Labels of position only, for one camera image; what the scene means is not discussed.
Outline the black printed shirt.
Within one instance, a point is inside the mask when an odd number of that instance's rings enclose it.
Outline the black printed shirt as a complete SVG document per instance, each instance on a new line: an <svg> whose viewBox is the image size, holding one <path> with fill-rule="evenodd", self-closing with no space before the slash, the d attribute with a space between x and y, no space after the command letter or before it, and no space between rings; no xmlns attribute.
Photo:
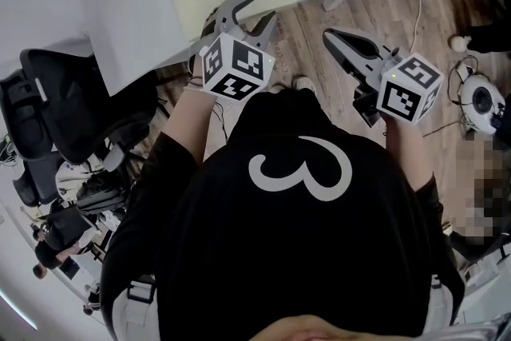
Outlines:
<svg viewBox="0 0 511 341"><path fill-rule="evenodd" d="M442 212L434 176L415 192L310 90L257 93L200 165L160 133L104 259L101 313L115 341L248 341L299 315L414 338L450 325L465 293Z"/></svg>

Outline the black headrest office chair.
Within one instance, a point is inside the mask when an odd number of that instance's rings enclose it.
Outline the black headrest office chair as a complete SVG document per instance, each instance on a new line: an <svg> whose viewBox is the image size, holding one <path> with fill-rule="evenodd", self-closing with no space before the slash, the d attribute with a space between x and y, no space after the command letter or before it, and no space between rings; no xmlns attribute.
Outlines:
<svg viewBox="0 0 511 341"><path fill-rule="evenodd" d="M148 136L158 104L155 73L110 95L94 56L31 49L20 62L0 81L0 110L23 160L57 150L79 165L106 140L127 153Z"/></svg>

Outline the black mesh chair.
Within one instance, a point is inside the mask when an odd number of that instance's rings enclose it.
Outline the black mesh chair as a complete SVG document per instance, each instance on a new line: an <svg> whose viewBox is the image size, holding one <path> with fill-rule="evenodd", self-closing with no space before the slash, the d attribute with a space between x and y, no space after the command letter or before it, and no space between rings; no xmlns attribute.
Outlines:
<svg viewBox="0 0 511 341"><path fill-rule="evenodd" d="M40 160L22 162L23 173L13 185L25 206L36 208L60 197L56 175L64 161L60 153L51 152Z"/></svg>

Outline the person's left shoe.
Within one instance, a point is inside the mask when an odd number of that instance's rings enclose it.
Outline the person's left shoe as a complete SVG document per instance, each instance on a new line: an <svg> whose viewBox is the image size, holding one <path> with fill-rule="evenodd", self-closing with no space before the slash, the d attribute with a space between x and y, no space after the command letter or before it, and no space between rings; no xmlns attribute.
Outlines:
<svg viewBox="0 0 511 341"><path fill-rule="evenodd" d="M310 90L313 94L316 94L316 87L314 82L307 76L295 77L292 81L292 87L295 90Z"/></svg>

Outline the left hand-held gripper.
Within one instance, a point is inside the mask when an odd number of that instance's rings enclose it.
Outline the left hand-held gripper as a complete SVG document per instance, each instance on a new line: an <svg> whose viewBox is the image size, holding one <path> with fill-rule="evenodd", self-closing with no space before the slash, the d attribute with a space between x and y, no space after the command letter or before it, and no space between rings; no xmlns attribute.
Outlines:
<svg viewBox="0 0 511 341"><path fill-rule="evenodd" d="M198 41L203 91L231 101L246 101L269 81L275 58L266 52L277 13L264 15L247 32L237 13L255 0L225 0L208 17Z"/></svg>

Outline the beige bag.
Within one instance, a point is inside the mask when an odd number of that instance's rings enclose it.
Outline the beige bag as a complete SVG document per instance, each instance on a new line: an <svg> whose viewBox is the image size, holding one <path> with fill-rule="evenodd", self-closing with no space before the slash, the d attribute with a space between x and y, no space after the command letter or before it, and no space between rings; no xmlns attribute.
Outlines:
<svg viewBox="0 0 511 341"><path fill-rule="evenodd" d="M55 175L57 190L62 196L76 193L93 174L88 165L72 165L65 161Z"/></svg>

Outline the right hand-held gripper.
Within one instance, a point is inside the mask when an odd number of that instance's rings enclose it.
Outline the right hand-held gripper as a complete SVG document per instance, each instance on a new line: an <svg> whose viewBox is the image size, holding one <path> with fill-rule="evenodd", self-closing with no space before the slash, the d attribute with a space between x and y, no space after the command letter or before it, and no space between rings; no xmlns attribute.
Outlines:
<svg viewBox="0 0 511 341"><path fill-rule="evenodd" d="M353 106L369 126L383 113L415 125L434 104L444 74L420 54L391 50L373 34L347 27L325 29L323 43L361 84Z"/></svg>

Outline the white round device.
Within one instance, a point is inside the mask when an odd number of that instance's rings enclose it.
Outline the white round device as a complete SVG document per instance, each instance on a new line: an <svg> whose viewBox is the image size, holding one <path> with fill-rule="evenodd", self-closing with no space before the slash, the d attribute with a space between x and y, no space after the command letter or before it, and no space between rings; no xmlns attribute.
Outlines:
<svg viewBox="0 0 511 341"><path fill-rule="evenodd" d="M482 74L470 74L458 93L467 125L476 132L495 134L505 116L505 99L498 88Z"/></svg>

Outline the person's right forearm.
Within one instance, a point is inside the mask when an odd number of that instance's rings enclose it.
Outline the person's right forearm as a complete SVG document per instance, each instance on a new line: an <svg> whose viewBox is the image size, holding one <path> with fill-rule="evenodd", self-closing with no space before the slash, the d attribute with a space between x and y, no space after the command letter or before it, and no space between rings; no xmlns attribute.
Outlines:
<svg viewBox="0 0 511 341"><path fill-rule="evenodd" d="M395 117L384 115L386 149L399 163L411 188L417 192L433 178L431 158L420 129Z"/></svg>

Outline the person's left forearm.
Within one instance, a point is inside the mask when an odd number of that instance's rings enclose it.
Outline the person's left forearm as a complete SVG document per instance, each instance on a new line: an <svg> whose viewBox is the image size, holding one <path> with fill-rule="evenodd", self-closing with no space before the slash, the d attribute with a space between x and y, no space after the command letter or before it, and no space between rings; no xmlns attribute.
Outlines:
<svg viewBox="0 0 511 341"><path fill-rule="evenodd" d="M202 60L200 57L195 57L192 76L202 78L202 74ZM199 165L204 159L215 103L216 96L210 93L184 88L163 128L163 133L187 149Z"/></svg>

